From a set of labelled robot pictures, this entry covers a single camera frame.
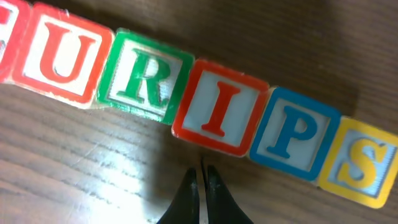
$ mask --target blue letter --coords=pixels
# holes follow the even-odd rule
[[[267,150],[288,159],[290,155],[287,153],[287,146],[289,145],[290,139],[309,140],[317,133],[318,126],[317,122],[309,114],[299,111],[292,106],[285,106],[284,111],[286,113],[286,120],[280,131],[279,138],[275,146],[267,147]],[[305,121],[307,128],[304,132],[297,133],[294,129],[300,118]]]

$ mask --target wooden table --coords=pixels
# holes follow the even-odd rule
[[[398,2],[48,0],[328,103],[398,134]],[[0,87],[0,223],[156,223],[188,167],[214,164],[255,223],[397,223],[398,186],[373,210],[174,138],[121,111],[82,111]],[[201,175],[201,222],[207,213]]]

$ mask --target yellow block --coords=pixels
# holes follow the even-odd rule
[[[326,191],[372,208],[386,203],[398,172],[398,137],[343,118],[323,165]]]

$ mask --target wooden surface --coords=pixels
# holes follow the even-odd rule
[[[312,96],[398,134],[398,2],[44,1]],[[255,223],[398,223],[398,186],[373,210],[175,139],[120,111],[82,111],[0,86],[0,223],[155,223],[206,156]],[[201,175],[201,222],[206,223]]]

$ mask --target alphabet block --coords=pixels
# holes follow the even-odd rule
[[[398,172],[397,147],[397,136],[343,118],[320,187],[372,208],[383,207]]]
[[[285,88],[275,88],[249,153],[254,162],[315,180],[340,123],[340,113]]]
[[[16,85],[87,109],[112,41],[108,28],[36,3],[12,78]]]
[[[174,136],[232,156],[250,148],[268,84],[197,60],[172,126]]]
[[[98,89],[99,103],[173,123],[193,55],[119,30]]]
[[[12,72],[29,17],[27,2],[0,0],[0,83]]]

